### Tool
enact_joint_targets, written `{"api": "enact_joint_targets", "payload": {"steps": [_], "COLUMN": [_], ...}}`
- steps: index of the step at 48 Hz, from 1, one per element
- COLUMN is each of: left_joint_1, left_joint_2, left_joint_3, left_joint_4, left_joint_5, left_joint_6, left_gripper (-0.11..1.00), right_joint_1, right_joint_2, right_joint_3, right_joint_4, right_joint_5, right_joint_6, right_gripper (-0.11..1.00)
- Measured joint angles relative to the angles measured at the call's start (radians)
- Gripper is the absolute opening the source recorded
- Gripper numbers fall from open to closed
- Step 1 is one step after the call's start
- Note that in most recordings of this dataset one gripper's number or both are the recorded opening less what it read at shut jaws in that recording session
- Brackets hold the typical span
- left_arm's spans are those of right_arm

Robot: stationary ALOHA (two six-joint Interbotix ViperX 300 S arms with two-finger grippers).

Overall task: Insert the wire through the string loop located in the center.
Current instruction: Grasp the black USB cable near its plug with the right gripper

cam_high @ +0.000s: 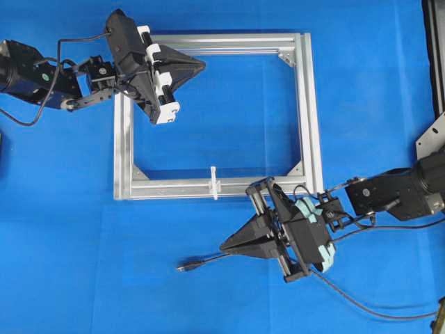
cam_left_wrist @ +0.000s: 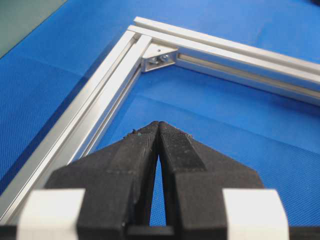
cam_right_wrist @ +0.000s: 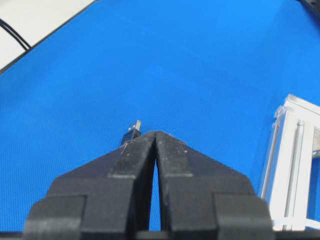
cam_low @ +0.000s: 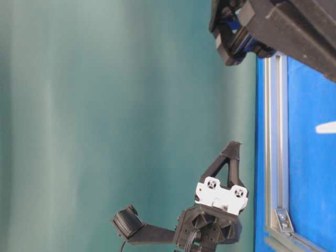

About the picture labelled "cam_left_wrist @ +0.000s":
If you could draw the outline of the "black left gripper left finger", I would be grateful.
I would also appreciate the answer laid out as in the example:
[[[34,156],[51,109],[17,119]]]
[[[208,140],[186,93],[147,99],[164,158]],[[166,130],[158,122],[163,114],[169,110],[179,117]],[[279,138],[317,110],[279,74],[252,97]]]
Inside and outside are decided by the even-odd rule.
[[[123,240],[125,226],[146,221],[152,199],[159,123],[53,171],[33,190],[17,225],[19,240]]]

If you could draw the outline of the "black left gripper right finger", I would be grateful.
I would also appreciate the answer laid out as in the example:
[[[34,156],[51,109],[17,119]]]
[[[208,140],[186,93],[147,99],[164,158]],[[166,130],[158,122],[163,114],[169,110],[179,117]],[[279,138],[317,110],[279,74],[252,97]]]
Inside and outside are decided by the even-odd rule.
[[[288,219],[279,194],[258,173],[159,124],[167,222],[184,240],[286,240]]]

